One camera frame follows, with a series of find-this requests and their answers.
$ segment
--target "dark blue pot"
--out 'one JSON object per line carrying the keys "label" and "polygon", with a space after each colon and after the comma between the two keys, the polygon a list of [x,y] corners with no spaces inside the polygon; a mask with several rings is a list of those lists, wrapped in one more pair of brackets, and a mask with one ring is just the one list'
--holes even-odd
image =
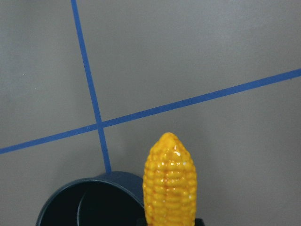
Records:
{"label": "dark blue pot", "polygon": [[120,171],[75,180],[46,201],[36,226],[135,226],[144,217],[142,182]]}

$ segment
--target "blue tape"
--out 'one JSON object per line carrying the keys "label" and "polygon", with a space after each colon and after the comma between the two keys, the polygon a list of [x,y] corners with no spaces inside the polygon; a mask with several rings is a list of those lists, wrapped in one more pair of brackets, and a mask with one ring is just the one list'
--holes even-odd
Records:
{"label": "blue tape", "polygon": [[95,115],[96,123],[98,125],[97,129],[98,129],[99,140],[100,140],[100,144],[101,144],[102,152],[103,152],[104,166],[105,166],[106,172],[110,173],[111,172],[111,164],[110,164],[110,159],[109,159],[109,154],[108,154],[108,148],[107,148],[107,144],[105,142],[104,130],[103,130],[103,127],[101,126],[102,118],[100,115],[97,96],[96,96],[96,92],[95,92],[95,88],[94,88],[94,84],[93,84],[93,79],[92,79],[91,69],[90,69],[88,55],[87,55],[87,51],[86,51],[84,36],[83,36],[83,32],[82,32],[81,25],[80,25],[79,11],[77,8],[76,0],[71,0],[71,5],[72,5],[72,10],[73,10],[73,15],[74,15],[74,22],[75,22],[75,26],[76,26],[77,36],[79,39],[79,47],[80,47],[81,56],[82,56],[83,63],[84,63],[84,68],[85,68],[85,72],[86,72],[90,96],[91,96],[91,100],[92,100],[94,115]]}
{"label": "blue tape", "polygon": [[234,87],[221,89],[219,91],[215,91],[215,92],[212,92],[212,93],[207,93],[207,94],[200,95],[200,96],[197,96],[197,97],[192,97],[192,98],[189,98],[189,99],[177,101],[177,102],[170,103],[170,104],[167,104],[167,105],[154,107],[154,108],[151,108],[151,109],[148,109],[148,110],[145,110],[145,111],[141,111],[141,112],[125,115],[125,116],[122,116],[122,117],[119,117],[119,118],[103,121],[103,127],[105,128],[105,127],[121,124],[121,123],[124,123],[124,122],[127,122],[127,121],[132,121],[132,120],[144,118],[144,117],[147,117],[147,116],[150,116],[150,115],[171,111],[171,110],[174,110],[174,109],[177,109],[177,108],[198,104],[198,103],[205,102],[205,101],[208,101],[208,100],[213,100],[213,99],[216,99],[216,98],[220,98],[220,97],[228,96],[228,95],[231,95],[231,94],[247,91],[247,90],[250,90],[250,89],[255,89],[255,88],[258,88],[258,87],[261,87],[261,86],[270,85],[270,84],[273,84],[273,83],[276,83],[276,82],[285,81],[285,80],[300,77],[300,76],[301,76],[301,69],[286,72],[286,73],[283,73],[283,74],[274,75],[274,76],[271,76],[271,77],[268,77],[268,78],[259,79],[259,80],[256,80],[256,81],[244,83],[244,84],[237,85],[237,86],[234,86]]}
{"label": "blue tape", "polygon": [[87,133],[87,132],[90,132],[93,130],[97,130],[96,124],[84,126],[84,127],[78,128],[78,129],[69,130],[69,131],[66,131],[63,133],[58,133],[55,135],[51,135],[51,136],[36,139],[36,140],[27,141],[27,142],[24,142],[21,144],[0,148],[0,154],[16,151],[19,149],[23,149],[23,148],[27,148],[27,147],[31,147],[31,146],[35,146],[35,145],[41,145],[44,143],[48,143],[51,141],[55,141],[55,140],[59,140],[59,139],[67,138],[67,137],[72,137],[72,136],[82,134],[82,133]]}
{"label": "blue tape", "polygon": [[137,112],[137,113],[134,113],[134,114],[129,114],[129,115],[122,116],[122,117],[119,117],[119,118],[116,118],[116,119],[107,120],[107,121],[102,122],[102,126],[99,126],[98,124],[93,124],[93,125],[81,127],[81,128],[78,128],[78,129],[69,130],[67,132],[55,134],[55,135],[52,135],[52,136],[49,136],[49,137],[44,137],[44,138],[24,142],[24,143],[21,143],[21,144],[18,144],[18,145],[13,145],[13,146],[9,146],[9,147],[0,148],[0,154],[16,151],[16,150],[19,150],[19,149],[23,149],[23,148],[27,148],[27,147],[31,147],[31,146],[35,146],[35,145],[40,145],[40,144],[47,143],[47,142],[50,142],[50,141],[55,141],[55,140],[63,139],[63,138],[66,138],[66,137],[71,137],[71,136],[74,136],[74,135],[90,132],[90,131],[93,131],[93,130],[98,130],[98,134],[99,134],[99,137],[100,137],[100,140],[101,140],[101,144],[104,144],[104,146],[102,146],[102,148],[105,150],[106,149],[106,141],[105,141],[105,136],[104,136],[104,131],[103,131],[104,127],[114,126],[114,125],[121,124],[121,123],[124,123],[124,122],[127,122],[127,121],[140,119],[140,118],[151,116],[151,115],[158,114],[158,113],[161,113],[161,112],[171,111],[173,109],[186,107],[186,106],[189,106],[189,105],[205,102],[205,101],[216,99],[216,98],[219,98],[219,97],[224,97],[224,96],[227,96],[227,95],[247,91],[247,90],[250,90],[250,89],[270,85],[270,84],[273,84],[273,83],[277,83],[277,82],[281,82],[281,81],[285,81],[285,80],[289,80],[289,79],[293,79],[293,78],[297,78],[297,77],[301,77],[301,69],[291,71],[291,72],[286,72],[286,73],[283,73],[283,74],[271,76],[271,77],[256,80],[256,81],[252,81],[252,82],[248,82],[248,83],[244,83],[244,84],[241,84],[241,85],[238,85],[238,86],[234,86],[234,87],[230,87],[230,88],[227,88],[227,89],[222,89],[222,90],[219,90],[219,91],[215,91],[215,92],[212,92],[212,93],[200,95],[198,97],[193,97],[193,98],[185,99],[185,100],[182,100],[182,101],[170,103],[170,104],[167,104],[167,105],[151,108],[149,110],[145,110],[145,111],[142,111],[142,112]]}

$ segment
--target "gray floor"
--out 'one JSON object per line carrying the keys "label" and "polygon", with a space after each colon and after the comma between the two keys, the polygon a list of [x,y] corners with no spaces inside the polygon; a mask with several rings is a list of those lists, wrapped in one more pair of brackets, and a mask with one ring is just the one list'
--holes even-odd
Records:
{"label": "gray floor", "polygon": [[[301,1],[78,1],[103,120],[301,68]],[[69,1],[0,2],[0,148],[95,124]],[[301,223],[301,78],[105,128],[143,175],[167,131],[191,153],[208,226]],[[97,131],[0,155],[0,225],[104,173]]]}

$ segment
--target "corn on the cob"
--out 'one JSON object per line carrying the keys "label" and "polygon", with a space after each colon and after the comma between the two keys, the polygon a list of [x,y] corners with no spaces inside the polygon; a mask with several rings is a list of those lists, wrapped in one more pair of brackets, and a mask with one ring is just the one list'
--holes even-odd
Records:
{"label": "corn on the cob", "polygon": [[143,195],[148,226],[194,226],[196,169],[175,134],[163,134],[151,148],[144,168]]}

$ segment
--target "yellow corn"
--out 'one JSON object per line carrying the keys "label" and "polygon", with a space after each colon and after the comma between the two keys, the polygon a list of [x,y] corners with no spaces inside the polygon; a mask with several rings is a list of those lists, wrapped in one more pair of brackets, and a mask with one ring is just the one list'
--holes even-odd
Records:
{"label": "yellow corn", "polygon": [[144,167],[143,195],[148,226],[194,226],[196,168],[173,133],[151,148]]}

